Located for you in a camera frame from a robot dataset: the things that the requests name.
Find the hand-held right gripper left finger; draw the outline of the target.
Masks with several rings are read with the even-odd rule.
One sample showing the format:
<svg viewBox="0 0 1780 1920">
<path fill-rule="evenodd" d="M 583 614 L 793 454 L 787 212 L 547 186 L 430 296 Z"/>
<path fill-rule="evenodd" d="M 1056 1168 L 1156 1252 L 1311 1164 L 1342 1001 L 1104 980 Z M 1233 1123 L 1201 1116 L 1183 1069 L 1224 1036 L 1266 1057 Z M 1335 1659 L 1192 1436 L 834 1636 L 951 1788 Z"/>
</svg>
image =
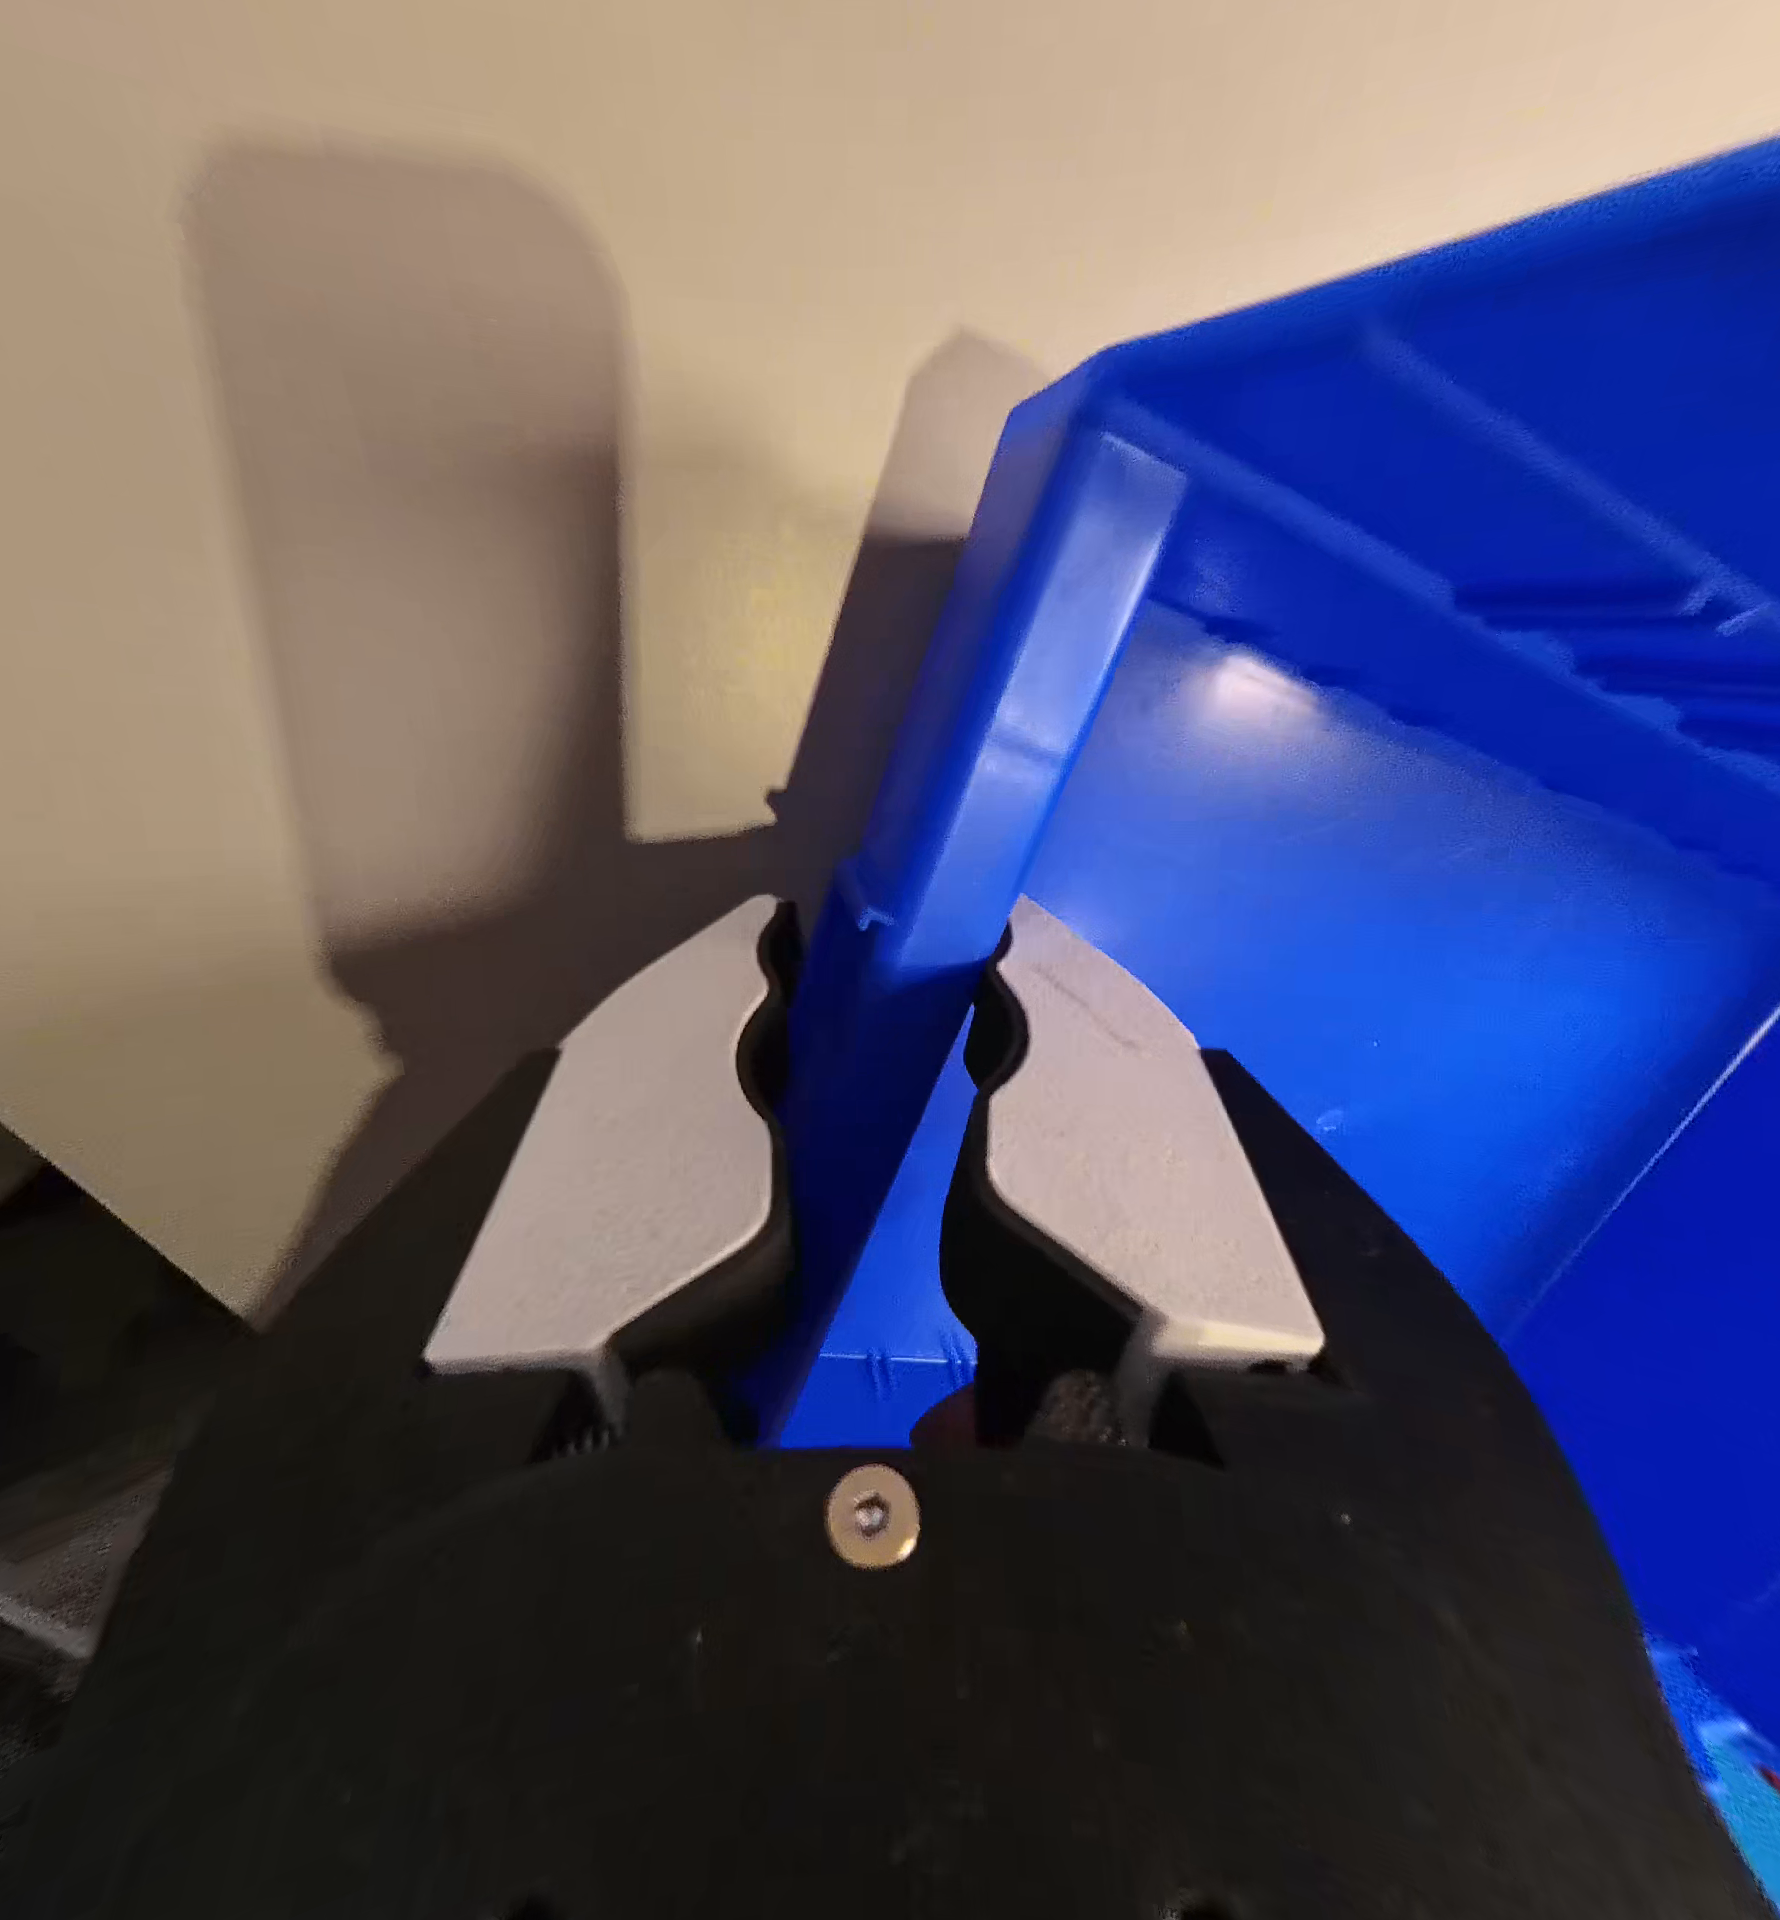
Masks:
<svg viewBox="0 0 1780 1920">
<path fill-rule="evenodd" d="M 793 906 L 756 893 L 559 1041 L 422 1347 L 439 1377 L 559 1374 L 617 1427 L 683 1371 L 728 1427 L 796 1308 L 781 1134 Z"/>
</svg>

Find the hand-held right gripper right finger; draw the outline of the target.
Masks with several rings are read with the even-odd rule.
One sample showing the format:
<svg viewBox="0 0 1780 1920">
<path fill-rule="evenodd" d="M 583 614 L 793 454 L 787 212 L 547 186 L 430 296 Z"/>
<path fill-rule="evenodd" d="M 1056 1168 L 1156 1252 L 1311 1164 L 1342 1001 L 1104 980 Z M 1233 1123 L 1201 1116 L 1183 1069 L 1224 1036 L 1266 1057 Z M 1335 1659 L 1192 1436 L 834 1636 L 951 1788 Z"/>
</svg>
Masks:
<svg viewBox="0 0 1780 1920">
<path fill-rule="evenodd" d="M 981 972 L 940 1232 L 978 1419 L 1150 1419 L 1176 1380 L 1298 1380 L 1325 1334 L 1190 1026 L 1021 896 Z"/>
</svg>

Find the blue storage bin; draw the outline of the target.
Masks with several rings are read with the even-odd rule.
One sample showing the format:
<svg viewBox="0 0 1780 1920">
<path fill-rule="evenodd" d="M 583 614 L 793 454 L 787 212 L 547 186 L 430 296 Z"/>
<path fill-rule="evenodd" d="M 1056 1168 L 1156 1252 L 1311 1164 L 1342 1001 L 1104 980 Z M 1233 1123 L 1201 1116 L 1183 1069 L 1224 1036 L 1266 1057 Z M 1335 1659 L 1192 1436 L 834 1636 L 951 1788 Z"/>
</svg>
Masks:
<svg viewBox="0 0 1780 1920">
<path fill-rule="evenodd" d="M 783 1446 L 970 1377 L 935 1235 L 1018 898 L 1332 1153 L 1508 1351 L 1652 1641 L 1780 1758 L 1780 135 L 1169 332 L 1005 409 L 807 939 Z"/>
</svg>

